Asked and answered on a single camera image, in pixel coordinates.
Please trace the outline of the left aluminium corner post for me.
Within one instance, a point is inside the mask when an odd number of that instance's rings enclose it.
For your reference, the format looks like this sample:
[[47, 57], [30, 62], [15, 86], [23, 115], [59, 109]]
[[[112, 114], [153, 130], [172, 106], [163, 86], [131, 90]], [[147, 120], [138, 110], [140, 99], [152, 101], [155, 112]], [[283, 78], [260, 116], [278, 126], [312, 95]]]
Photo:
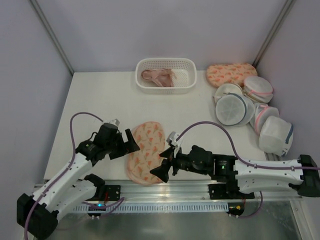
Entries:
[[44, 27], [44, 30], [48, 34], [51, 42], [53, 43], [55, 49], [57, 50], [61, 60], [63, 61], [64, 65], [68, 69], [68, 72], [71, 74], [71, 76], [74, 75], [75, 71], [72, 67], [59, 39], [57, 38], [51, 24], [49, 23], [45, 13], [43, 12], [39, 2], [37, 0], [29, 0], [28, 1], [33, 8], [35, 14], [37, 15], [38, 19], [40, 20], [42, 26]]

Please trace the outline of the cream mesh bag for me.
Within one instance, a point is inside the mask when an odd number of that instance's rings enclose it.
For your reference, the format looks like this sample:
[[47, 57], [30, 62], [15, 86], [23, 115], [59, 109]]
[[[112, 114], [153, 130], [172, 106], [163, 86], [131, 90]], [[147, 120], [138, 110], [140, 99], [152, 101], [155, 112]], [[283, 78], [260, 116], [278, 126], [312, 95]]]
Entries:
[[215, 93], [213, 94], [214, 102], [217, 103], [219, 99], [224, 97], [227, 94], [237, 94], [237, 95], [243, 95], [242, 88], [235, 83], [224, 83], [221, 86], [219, 86]]

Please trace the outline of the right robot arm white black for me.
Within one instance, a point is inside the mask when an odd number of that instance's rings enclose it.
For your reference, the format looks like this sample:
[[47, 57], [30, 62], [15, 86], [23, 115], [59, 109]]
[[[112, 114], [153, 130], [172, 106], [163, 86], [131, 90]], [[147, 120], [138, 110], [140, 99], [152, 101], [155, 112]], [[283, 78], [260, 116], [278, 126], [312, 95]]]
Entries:
[[168, 182], [169, 171], [179, 170], [208, 175], [214, 181], [225, 184], [229, 196], [249, 195], [254, 192], [286, 192], [294, 190], [302, 197], [320, 196], [320, 176], [311, 156], [302, 154], [298, 159], [266, 161], [260, 165], [255, 160], [240, 160], [234, 155], [214, 154], [193, 145], [188, 154], [175, 152], [173, 147], [160, 154], [160, 166], [150, 173]]

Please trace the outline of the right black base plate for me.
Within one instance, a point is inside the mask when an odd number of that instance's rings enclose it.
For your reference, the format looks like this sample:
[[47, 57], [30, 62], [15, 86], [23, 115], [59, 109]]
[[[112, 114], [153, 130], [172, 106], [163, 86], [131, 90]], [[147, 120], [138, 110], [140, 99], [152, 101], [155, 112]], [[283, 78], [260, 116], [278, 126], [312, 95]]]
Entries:
[[208, 193], [211, 200], [241, 200], [254, 199], [255, 194], [242, 193], [236, 182], [208, 184]]

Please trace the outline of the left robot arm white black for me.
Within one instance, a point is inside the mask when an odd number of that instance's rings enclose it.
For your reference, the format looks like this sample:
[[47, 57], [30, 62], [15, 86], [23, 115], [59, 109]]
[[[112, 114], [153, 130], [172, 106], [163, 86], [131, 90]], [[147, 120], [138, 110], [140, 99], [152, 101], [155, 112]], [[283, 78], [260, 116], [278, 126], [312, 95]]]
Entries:
[[101, 196], [105, 181], [88, 172], [105, 156], [113, 160], [140, 150], [131, 130], [125, 130], [124, 141], [118, 125], [118, 120], [103, 123], [93, 140], [82, 141], [74, 148], [71, 159], [52, 179], [33, 194], [24, 193], [18, 198], [16, 221], [26, 235], [47, 239], [70, 210]]

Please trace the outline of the pink satin lace bra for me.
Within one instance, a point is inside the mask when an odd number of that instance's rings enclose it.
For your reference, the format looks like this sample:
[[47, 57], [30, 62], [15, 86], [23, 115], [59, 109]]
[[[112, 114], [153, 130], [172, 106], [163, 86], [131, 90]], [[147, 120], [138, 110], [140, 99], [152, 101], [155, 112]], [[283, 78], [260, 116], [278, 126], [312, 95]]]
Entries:
[[144, 81], [153, 82], [161, 88], [174, 87], [173, 79], [177, 79], [176, 74], [167, 68], [146, 69], [140, 76]]

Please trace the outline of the peach floral bag at back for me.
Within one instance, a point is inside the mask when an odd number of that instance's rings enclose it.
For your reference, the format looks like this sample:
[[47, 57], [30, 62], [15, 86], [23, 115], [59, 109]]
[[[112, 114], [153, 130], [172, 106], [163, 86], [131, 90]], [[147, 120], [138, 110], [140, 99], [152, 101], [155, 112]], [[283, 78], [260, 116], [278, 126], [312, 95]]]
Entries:
[[244, 86], [244, 80], [257, 76], [257, 70], [249, 63], [213, 64], [206, 70], [206, 80], [215, 88], [223, 84]]

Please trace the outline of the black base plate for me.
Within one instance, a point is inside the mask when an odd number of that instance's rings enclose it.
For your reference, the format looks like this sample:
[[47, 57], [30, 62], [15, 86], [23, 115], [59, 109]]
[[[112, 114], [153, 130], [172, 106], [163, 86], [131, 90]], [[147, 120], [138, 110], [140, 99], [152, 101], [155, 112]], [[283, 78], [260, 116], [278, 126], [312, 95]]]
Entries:
[[208, 193], [211, 200], [241, 200], [254, 199], [255, 194], [242, 193], [236, 182], [208, 184]]
[[96, 189], [94, 196], [89, 198], [88, 201], [99, 201], [99, 202], [118, 201], [120, 197], [121, 197], [120, 185], [103, 185]]

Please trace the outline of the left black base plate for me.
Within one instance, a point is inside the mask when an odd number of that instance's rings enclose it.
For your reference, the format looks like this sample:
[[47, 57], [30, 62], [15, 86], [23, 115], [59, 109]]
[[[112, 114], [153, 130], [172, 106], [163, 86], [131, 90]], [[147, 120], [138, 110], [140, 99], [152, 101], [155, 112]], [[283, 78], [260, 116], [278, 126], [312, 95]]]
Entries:
[[89, 198], [88, 201], [99, 201], [99, 202], [118, 201], [120, 197], [121, 197], [120, 185], [103, 185], [96, 189], [94, 196]]

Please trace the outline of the white perforated plastic basket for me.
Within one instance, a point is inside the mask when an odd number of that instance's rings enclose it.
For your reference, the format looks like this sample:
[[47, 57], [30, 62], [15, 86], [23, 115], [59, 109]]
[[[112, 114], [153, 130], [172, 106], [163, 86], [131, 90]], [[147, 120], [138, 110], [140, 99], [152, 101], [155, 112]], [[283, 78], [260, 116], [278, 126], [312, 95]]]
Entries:
[[135, 83], [146, 94], [186, 94], [197, 83], [197, 69], [187, 58], [146, 58], [135, 68]]

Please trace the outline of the white mesh bag blue zipper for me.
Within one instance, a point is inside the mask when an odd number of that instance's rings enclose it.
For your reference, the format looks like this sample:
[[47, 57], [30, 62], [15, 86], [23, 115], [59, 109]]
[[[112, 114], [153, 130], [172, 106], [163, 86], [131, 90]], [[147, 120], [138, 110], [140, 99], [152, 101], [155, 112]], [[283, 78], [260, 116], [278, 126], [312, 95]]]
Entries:
[[255, 105], [249, 98], [228, 93], [217, 101], [215, 114], [222, 125], [240, 127], [251, 121], [255, 110]]

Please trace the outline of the white mesh bag pink trim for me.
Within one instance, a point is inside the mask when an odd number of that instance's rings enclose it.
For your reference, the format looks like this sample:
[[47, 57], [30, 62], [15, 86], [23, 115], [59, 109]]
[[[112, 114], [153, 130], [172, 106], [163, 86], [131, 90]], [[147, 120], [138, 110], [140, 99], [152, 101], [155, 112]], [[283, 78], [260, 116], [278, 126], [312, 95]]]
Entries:
[[255, 103], [254, 107], [255, 110], [250, 125], [253, 127], [255, 133], [259, 135], [268, 117], [274, 116], [279, 118], [280, 114], [276, 107], [269, 106], [265, 103]]

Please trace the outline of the white mesh bag pink zipper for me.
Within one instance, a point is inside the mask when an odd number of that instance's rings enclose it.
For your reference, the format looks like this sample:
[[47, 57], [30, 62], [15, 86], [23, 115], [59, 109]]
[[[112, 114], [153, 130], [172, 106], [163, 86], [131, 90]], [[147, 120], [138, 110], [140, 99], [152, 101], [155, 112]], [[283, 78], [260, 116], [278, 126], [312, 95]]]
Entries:
[[243, 84], [244, 95], [256, 103], [268, 104], [274, 96], [272, 85], [262, 77], [248, 76]]

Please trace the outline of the aluminium corner post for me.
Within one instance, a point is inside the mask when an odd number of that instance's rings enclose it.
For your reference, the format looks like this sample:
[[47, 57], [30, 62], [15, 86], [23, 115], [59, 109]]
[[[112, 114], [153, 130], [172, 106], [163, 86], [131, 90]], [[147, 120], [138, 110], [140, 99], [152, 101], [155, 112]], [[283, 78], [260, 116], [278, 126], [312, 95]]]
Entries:
[[35, 14], [37, 15], [38, 19], [40, 20], [42, 26], [44, 27], [44, 30], [48, 34], [51, 42], [53, 43], [55, 49], [57, 50], [61, 60], [63, 61], [64, 65], [68, 69], [68, 72], [71, 74], [71, 76], [74, 75], [75, 71], [72, 67], [59, 39], [57, 38], [51, 24], [49, 23], [45, 13], [43, 12], [39, 2], [37, 0], [29, 0], [28, 1], [33, 8]]
[[296, 2], [296, 0], [286, 0], [284, 2], [252, 63], [253, 67], [257, 68], [259, 66]]

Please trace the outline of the peach floral laundry bag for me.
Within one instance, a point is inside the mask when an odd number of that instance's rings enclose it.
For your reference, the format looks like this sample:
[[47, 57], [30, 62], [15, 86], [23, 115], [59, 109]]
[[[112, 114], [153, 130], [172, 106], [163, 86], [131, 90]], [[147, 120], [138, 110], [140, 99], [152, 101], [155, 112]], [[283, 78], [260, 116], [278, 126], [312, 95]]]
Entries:
[[161, 165], [160, 157], [165, 149], [165, 132], [159, 122], [147, 121], [132, 130], [132, 135], [140, 150], [130, 153], [126, 160], [128, 178], [140, 185], [160, 184], [163, 181], [150, 173]]

